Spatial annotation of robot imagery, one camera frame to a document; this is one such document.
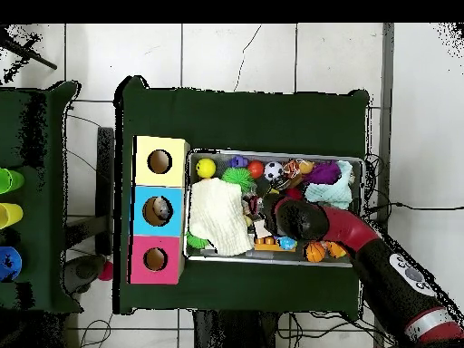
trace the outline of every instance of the purple toy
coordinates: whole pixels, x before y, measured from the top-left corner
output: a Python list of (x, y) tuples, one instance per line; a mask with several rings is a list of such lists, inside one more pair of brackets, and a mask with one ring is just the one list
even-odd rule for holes
[(303, 175), (303, 182), (313, 184), (335, 184), (340, 178), (342, 172), (336, 161), (331, 160), (328, 163), (317, 163), (313, 170)]
[(228, 166), (232, 168), (246, 167), (247, 165), (248, 159), (240, 155), (236, 155), (234, 158), (228, 161)]

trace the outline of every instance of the shape sorter box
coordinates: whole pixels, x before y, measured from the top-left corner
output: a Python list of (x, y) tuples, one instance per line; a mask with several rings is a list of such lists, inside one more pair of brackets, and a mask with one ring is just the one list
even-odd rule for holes
[[(151, 136), (135, 137), (135, 184), (138, 186), (185, 187), (185, 164), (189, 144), (183, 139), (155, 138)], [(150, 156), (156, 150), (162, 150), (169, 157), (169, 169), (155, 173), (149, 168)]]
[[(157, 166), (153, 167), (150, 159), (155, 151), (167, 155), (167, 169), (160, 171)], [(135, 183), (131, 185), (133, 198), (130, 205), (133, 207), (133, 215), (130, 215), (127, 276), (130, 284), (175, 285), (179, 282), (185, 260), (183, 224), (188, 151), (189, 145), (182, 139), (148, 136), (134, 138), (132, 180)], [(165, 222), (154, 223), (148, 219), (147, 212), (153, 209), (150, 202), (154, 198), (163, 198), (169, 203), (170, 215)], [(150, 269), (151, 265), (147, 262), (149, 251), (154, 249), (163, 257), (159, 269)]]

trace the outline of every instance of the yellow cup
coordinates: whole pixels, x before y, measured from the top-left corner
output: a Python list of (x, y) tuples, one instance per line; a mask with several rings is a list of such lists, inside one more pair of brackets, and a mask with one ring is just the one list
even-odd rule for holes
[(11, 226), (23, 218), (23, 209), (17, 204), (0, 203), (0, 229)]

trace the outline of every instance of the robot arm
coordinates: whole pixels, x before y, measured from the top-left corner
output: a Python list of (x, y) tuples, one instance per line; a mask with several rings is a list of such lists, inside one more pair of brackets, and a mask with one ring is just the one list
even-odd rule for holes
[(423, 274), (395, 254), (353, 213), (275, 194), (263, 199), (270, 232), (295, 240), (338, 242), (350, 254), (364, 298), (385, 330), (401, 343), (464, 339)]

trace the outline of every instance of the soccer ball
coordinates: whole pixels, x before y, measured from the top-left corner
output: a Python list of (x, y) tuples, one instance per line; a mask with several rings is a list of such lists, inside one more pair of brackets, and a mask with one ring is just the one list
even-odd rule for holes
[(272, 179), (275, 179), (276, 177), (282, 175), (284, 173), (284, 167), (282, 167), (282, 164), (271, 161), (270, 163), (267, 163), (265, 166), (265, 178), (271, 181)]

